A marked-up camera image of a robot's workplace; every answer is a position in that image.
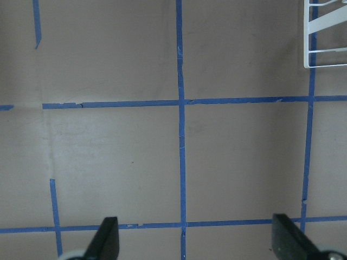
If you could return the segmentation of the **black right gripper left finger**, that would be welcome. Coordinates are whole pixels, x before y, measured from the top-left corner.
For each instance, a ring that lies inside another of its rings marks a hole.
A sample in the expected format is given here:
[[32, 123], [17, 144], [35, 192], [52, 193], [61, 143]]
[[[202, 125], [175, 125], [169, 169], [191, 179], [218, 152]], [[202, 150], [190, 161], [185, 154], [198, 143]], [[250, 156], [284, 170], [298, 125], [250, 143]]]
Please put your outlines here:
[[83, 255], [84, 259], [114, 260], [119, 256], [117, 217], [106, 217]]

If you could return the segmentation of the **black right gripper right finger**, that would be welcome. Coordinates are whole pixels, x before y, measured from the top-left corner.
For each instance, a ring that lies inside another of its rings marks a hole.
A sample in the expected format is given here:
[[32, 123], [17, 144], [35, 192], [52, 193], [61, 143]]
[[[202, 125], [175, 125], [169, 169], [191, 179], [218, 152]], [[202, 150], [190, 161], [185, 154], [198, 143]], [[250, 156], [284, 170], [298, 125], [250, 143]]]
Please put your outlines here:
[[286, 214], [273, 214], [272, 251], [280, 260], [329, 259]]

